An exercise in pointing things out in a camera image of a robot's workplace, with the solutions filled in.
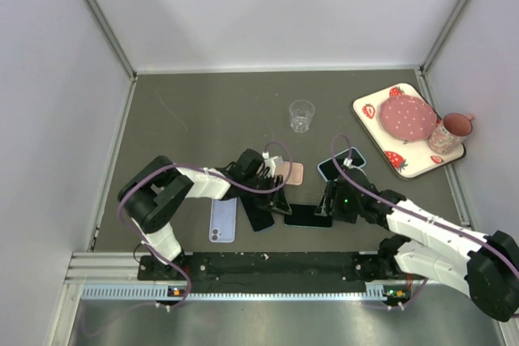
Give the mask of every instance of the pink mug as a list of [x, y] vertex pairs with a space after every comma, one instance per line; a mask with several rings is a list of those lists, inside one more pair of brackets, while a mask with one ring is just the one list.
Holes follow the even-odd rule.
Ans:
[[438, 154], [449, 154], [472, 133], [474, 115], [450, 113], [446, 115], [429, 137], [429, 147]]

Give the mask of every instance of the red plate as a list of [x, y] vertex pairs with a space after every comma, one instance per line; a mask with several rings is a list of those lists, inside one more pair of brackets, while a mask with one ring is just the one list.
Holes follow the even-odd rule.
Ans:
[[409, 95], [391, 96], [380, 105], [380, 124], [390, 135], [405, 141], [431, 136], [436, 114], [425, 101]]

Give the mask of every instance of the clear glass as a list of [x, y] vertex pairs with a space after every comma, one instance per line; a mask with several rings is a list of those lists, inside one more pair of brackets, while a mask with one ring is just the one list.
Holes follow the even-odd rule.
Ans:
[[296, 100], [290, 105], [290, 126], [297, 133], [304, 133], [310, 127], [315, 107], [308, 100]]

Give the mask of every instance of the black smartphone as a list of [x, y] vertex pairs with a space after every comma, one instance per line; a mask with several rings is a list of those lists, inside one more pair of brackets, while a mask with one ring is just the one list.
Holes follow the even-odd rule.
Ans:
[[274, 217], [265, 210], [260, 210], [254, 203], [254, 198], [240, 198], [247, 214], [251, 227], [255, 233], [263, 231], [274, 225]]
[[[343, 152], [335, 155], [335, 158], [337, 158], [339, 164], [342, 164], [344, 159], [348, 156], [348, 153], [349, 149], [346, 149]], [[360, 154], [356, 147], [351, 148], [351, 158], [353, 160], [352, 165], [358, 168], [361, 168], [366, 164], [366, 160], [364, 160], [364, 157], [362, 157], [362, 154]], [[331, 158], [328, 158], [327, 160], [324, 160], [319, 165], [317, 165], [317, 170], [319, 170], [321, 176], [327, 182], [330, 180], [335, 180], [339, 177], [339, 172], [337, 171], [337, 168], [333, 164]]]
[[285, 215], [285, 225], [291, 227], [313, 227], [329, 229], [332, 227], [331, 216], [314, 215], [317, 206], [309, 204], [290, 204], [292, 215]]

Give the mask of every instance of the strawberry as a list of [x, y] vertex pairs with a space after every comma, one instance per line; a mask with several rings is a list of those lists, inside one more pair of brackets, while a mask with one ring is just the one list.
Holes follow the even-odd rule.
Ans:
[[400, 87], [393, 87], [389, 90], [389, 95], [390, 96], [399, 96], [399, 95], [403, 95], [404, 92], [401, 90]]
[[395, 152], [384, 152], [384, 154], [388, 157], [393, 168], [398, 172], [401, 172], [407, 166], [407, 163], [400, 154], [396, 154]]
[[438, 157], [438, 156], [431, 156], [431, 160], [435, 164], [443, 164], [444, 163], [444, 159], [441, 158], [441, 157]]
[[372, 105], [365, 105], [364, 107], [362, 107], [362, 112], [364, 113], [364, 115], [366, 115], [368, 118], [370, 119], [373, 119], [375, 117], [375, 107], [373, 107]]

